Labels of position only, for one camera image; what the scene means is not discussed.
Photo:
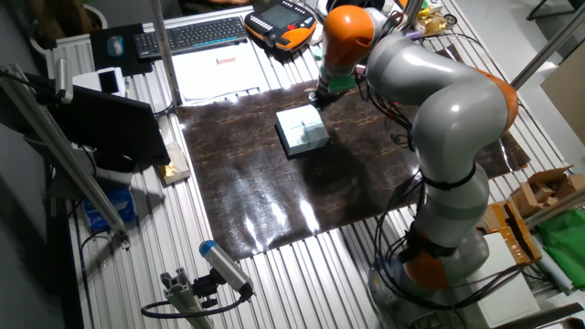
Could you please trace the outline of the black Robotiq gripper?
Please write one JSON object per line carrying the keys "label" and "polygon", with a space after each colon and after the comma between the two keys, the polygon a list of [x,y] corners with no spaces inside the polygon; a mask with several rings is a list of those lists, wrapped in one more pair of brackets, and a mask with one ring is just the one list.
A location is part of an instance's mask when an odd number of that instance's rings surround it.
{"label": "black Robotiq gripper", "polygon": [[307,90],[307,100],[317,110],[326,110],[331,104],[341,98],[340,94],[330,94],[326,90]]}

